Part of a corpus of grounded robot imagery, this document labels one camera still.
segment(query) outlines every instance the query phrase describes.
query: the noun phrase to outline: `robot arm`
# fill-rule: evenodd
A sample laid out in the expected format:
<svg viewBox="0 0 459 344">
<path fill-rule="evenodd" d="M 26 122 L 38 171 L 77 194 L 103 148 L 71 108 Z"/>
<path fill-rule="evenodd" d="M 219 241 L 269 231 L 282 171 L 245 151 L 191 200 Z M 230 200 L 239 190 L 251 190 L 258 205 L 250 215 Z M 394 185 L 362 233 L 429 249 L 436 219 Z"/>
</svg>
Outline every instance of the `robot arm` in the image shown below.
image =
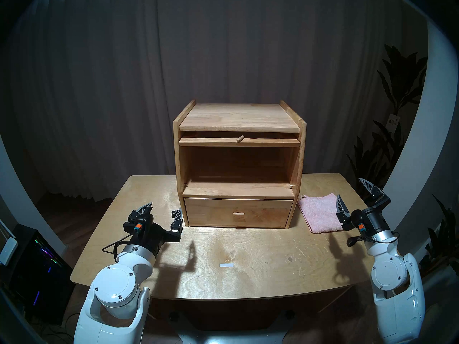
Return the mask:
<svg viewBox="0 0 459 344">
<path fill-rule="evenodd" d="M 381 213 L 391 202 L 390 198 L 367 180 L 359 180 L 370 192 L 374 204 L 349 214 L 338 195 L 336 216 L 344 230 L 357 228 L 360 232 L 360 236 L 350 237 L 347 245 L 351 247 L 358 241 L 364 241 L 368 255 L 375 258 L 371 282 L 378 330 L 383 341 L 386 344 L 407 342 L 418 337 L 425 313 L 418 264 L 410 253 L 405 256 L 397 253 L 398 236 L 390 230 Z M 410 282 L 408 288 L 396 295 L 394 289 L 407 281 Z"/>
<path fill-rule="evenodd" d="M 150 304 L 150 289 L 140 289 L 140 285 L 152 274 L 162 244 L 179 242 L 183 230 L 181 209 L 172 212 L 170 231 L 153 222 L 151 209 L 149 203 L 132 211 L 123 225 L 132 238 L 126 242 L 123 239 L 127 237 L 118 240 L 111 244 L 113 252 L 106 251 L 113 254 L 115 264 L 102 269 L 92 282 L 78 318 L 74 343 L 140 343 Z M 121 244 L 126 246 L 117 254 Z M 105 324 L 101 305 L 116 318 L 134 318 L 131 325 L 116 328 Z"/>
</svg>

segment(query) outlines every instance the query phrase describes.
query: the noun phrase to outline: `pink towel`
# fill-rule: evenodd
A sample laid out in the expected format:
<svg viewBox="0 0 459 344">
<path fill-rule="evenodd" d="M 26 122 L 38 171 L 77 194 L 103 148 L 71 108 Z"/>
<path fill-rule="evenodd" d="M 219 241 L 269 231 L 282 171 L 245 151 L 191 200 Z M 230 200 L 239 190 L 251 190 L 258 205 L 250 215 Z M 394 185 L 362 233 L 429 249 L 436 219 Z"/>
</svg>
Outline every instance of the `pink towel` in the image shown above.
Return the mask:
<svg viewBox="0 0 459 344">
<path fill-rule="evenodd" d="M 311 233 L 327 233 L 343 230 L 336 217 L 336 196 L 308 197 L 302 195 L 298 200 L 301 213 Z"/>
</svg>

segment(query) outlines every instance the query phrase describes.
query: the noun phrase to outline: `wooden table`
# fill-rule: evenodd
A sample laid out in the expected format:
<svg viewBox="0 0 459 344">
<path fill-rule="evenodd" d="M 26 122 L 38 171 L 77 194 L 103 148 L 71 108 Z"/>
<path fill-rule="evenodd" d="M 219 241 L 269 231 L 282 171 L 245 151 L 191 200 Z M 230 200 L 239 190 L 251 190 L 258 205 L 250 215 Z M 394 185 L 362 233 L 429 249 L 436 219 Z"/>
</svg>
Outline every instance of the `wooden table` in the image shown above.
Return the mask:
<svg viewBox="0 0 459 344">
<path fill-rule="evenodd" d="M 303 174 L 300 194 L 340 194 L 349 210 L 365 208 L 340 174 Z M 123 236 L 133 209 L 153 202 L 155 222 L 169 229 L 180 207 L 175 176 L 131 176 L 102 217 L 70 279 L 89 286 L 113 263 L 101 249 Z M 311 234 L 298 207 L 289 229 L 186 227 L 180 243 L 165 243 L 144 282 L 161 299 L 260 299 L 349 288 L 369 279 L 373 257 L 363 242 L 346 246 L 358 230 Z M 233 263 L 233 267 L 220 267 Z"/>
</svg>

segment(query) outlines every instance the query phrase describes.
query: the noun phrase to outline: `white label tag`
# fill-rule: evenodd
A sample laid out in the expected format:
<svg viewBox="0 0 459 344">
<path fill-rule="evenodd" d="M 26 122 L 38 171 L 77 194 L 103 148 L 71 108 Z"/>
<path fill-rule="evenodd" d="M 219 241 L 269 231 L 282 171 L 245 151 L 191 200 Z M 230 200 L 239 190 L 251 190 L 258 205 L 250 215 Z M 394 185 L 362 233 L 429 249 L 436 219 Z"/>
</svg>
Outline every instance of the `white label tag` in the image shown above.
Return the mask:
<svg viewBox="0 0 459 344">
<path fill-rule="evenodd" d="M 398 121 L 400 121 L 399 116 L 395 116 L 392 113 L 389 115 L 389 119 L 387 120 L 387 124 L 385 125 L 385 128 L 390 132 L 390 133 L 395 133 L 395 130 L 397 129 L 398 126 Z"/>
</svg>

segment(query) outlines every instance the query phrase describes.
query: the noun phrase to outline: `wooden cabinet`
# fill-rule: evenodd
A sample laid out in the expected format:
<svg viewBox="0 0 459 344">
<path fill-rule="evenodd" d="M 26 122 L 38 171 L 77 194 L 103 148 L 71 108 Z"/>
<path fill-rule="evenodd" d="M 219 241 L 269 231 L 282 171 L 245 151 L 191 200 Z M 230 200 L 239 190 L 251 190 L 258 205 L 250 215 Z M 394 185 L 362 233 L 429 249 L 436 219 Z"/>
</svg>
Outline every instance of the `wooden cabinet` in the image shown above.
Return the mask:
<svg viewBox="0 0 459 344">
<path fill-rule="evenodd" d="M 177 192 L 187 226 L 288 228 L 306 123 L 279 105 L 190 102 L 174 120 Z"/>
</svg>

